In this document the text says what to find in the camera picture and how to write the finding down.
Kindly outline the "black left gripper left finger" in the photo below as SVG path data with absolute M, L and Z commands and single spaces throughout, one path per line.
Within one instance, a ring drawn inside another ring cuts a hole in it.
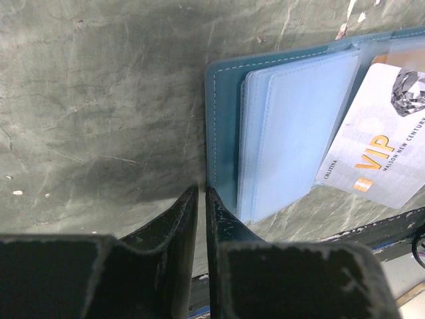
M 1 236 L 2 318 L 186 318 L 199 190 L 131 234 Z

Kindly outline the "blue card holder wallet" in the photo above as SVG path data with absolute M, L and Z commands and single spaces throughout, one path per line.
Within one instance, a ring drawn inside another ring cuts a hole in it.
M 373 59 L 424 47 L 424 29 L 211 63 L 205 76 L 207 184 L 244 222 L 306 196 Z

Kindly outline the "silver VIP card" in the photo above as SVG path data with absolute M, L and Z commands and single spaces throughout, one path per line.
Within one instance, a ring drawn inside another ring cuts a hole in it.
M 371 65 L 316 180 L 394 209 L 411 199 L 424 186 L 424 73 Z

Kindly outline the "gold magnetic stripe card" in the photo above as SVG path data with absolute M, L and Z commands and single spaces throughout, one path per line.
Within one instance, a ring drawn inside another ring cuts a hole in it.
M 388 53 L 375 57 L 372 64 L 382 63 L 397 66 L 408 70 L 424 72 L 425 52 L 424 49 L 402 51 L 399 53 Z

